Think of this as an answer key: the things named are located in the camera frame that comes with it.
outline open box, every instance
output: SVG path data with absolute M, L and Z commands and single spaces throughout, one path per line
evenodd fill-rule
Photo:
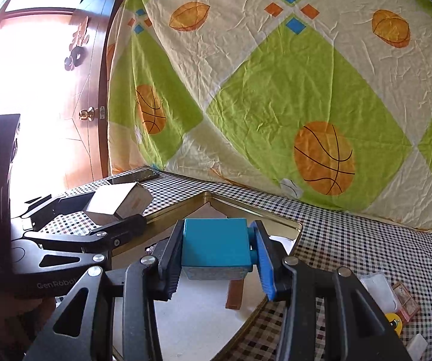
M 299 222 L 283 218 L 279 215 L 248 205 L 241 201 L 205 191 L 204 193 L 200 193 L 147 215 L 147 228 L 144 234 L 124 246 L 113 250 L 113 268 L 120 269 L 122 267 L 127 267 L 130 263 L 139 259 L 145 254 L 145 247 L 159 239 L 169 236 L 172 226 L 178 220 L 191 215 L 207 203 L 228 218 L 245 218 L 248 224 L 255 220 L 261 220 L 268 235 L 280 236 L 295 241 L 289 255 L 294 253 L 303 230 L 303 227 Z M 258 289 L 258 291 L 255 291 L 254 288 L 261 287 L 256 267 L 254 268 L 253 273 L 247 275 L 244 282 L 243 307 L 241 310 L 225 310 L 225 303 L 222 302 L 220 298 L 221 296 L 226 296 L 226 294 L 222 294 L 222 292 L 227 292 L 227 285 L 228 282 L 224 284 L 223 281 L 189 281 L 184 274 L 181 274 L 178 286 L 180 293 L 178 294 L 178 292 L 176 292 L 173 295 L 173 299 L 167 303 L 155 301 L 161 350 L 165 361 L 169 361 L 172 358 L 184 361 L 215 360 L 224 355 L 227 350 L 229 350 L 242 337 L 242 335 L 245 334 L 247 328 L 251 325 L 255 317 L 258 315 L 260 308 L 266 301 L 262 290 Z M 181 297 L 178 299 L 178 296 L 181 296 L 182 294 L 184 286 L 195 286 L 195 289 L 198 289 L 196 291 L 193 289 L 193 292 L 197 293 L 197 295 L 194 296 L 195 298 L 191 296 L 192 293 L 186 295 L 186 297 L 189 298 L 188 306 L 181 305 Z M 210 290 L 210 292 L 214 292 L 214 294 L 208 293 L 202 295 L 201 286 L 206 287 L 208 291 Z M 201 301 L 201 298 L 203 297 L 207 298 L 207 308 L 212 309 L 212 312 L 207 313 L 212 317 L 218 316 L 220 321 L 213 320 L 209 324 L 203 324 L 204 322 L 198 321 L 198 317 L 191 320 L 191 316 L 194 317 L 195 310 L 205 308 L 201 307 L 201 303 L 198 304 L 198 301 Z M 181 318 L 175 317 L 173 311 L 170 310 L 170 303 L 173 303 L 174 306 L 178 306 L 179 311 L 184 308 L 190 308 L 191 311 L 184 314 L 184 316 L 181 316 Z M 120 316 L 118 317 L 118 313 L 121 311 L 121 306 L 122 301 L 117 299 L 114 308 L 113 330 L 113 351 L 114 356 L 117 359 L 123 359 L 120 354 L 120 349 L 122 348 L 120 328 L 122 323 Z M 201 314 L 200 320 L 204 319 L 203 316 L 205 316 L 204 313 Z M 170 327 L 168 330 L 165 319 L 168 319 L 167 322 L 170 322 L 169 325 L 174 327 Z M 188 334 L 188 331 L 184 328 L 184 325 L 188 324 L 186 323 L 188 320 L 190 321 L 190 329 L 194 330 L 192 336 L 191 333 Z M 221 323 L 221 326 L 219 327 L 220 331 L 218 332 L 217 326 L 219 323 Z M 198 324 L 202 325 L 201 330 L 195 329 L 195 326 Z M 207 329 L 208 326 L 214 327 L 214 332 L 211 335 L 208 335 L 207 337 L 201 336 L 201 339 L 194 338 L 194 333 Z M 220 335 L 223 331 L 221 327 L 224 327 L 224 335 Z M 169 338 L 169 333 L 174 333 L 174 339 Z M 185 338 L 187 339 L 187 343 L 182 345 L 181 343 L 184 342 Z M 211 343 L 203 346 L 205 344 L 205 338 L 206 342 L 208 342 L 207 338 L 212 338 L 212 340 L 209 341 Z M 174 351 L 173 349 L 168 351 L 165 346 L 174 346 Z

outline person's skin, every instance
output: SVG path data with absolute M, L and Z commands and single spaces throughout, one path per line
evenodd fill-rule
M 56 308 L 54 298 L 18 300 L 7 293 L 0 293 L 0 351 L 10 348 L 26 351 L 30 340 L 24 332 L 18 316 L 34 311 L 35 333 L 38 333 Z

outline smartphone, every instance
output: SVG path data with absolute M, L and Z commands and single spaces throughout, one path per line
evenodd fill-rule
M 152 169 L 145 169 L 143 171 L 134 172 L 132 174 L 122 175 L 120 177 L 112 177 L 111 179 L 107 179 L 107 181 L 111 184 L 120 184 L 120 183 L 133 183 L 133 182 L 144 182 L 149 181 L 150 179 L 154 179 L 158 177 L 159 174 Z

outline brown wooden stick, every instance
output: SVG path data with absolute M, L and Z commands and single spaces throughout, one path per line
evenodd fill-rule
M 227 287 L 226 309 L 239 310 L 243 300 L 243 279 L 232 279 Z

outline cardboard box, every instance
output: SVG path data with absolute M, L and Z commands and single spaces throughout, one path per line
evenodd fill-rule
M 137 182 L 104 185 L 95 191 L 84 213 L 102 226 L 142 214 L 152 200 L 149 190 Z

